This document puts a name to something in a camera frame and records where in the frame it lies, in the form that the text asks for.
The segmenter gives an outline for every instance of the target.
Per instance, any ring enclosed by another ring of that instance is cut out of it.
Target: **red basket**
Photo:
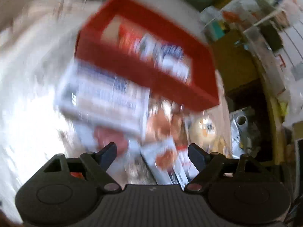
[[[178,46],[191,58],[191,83],[185,84],[138,58],[118,45],[101,40],[103,31],[115,16],[121,16],[151,34]],[[183,29],[134,0],[109,0],[78,35],[75,57],[116,73],[154,93],[193,111],[219,104],[215,68],[210,49]]]

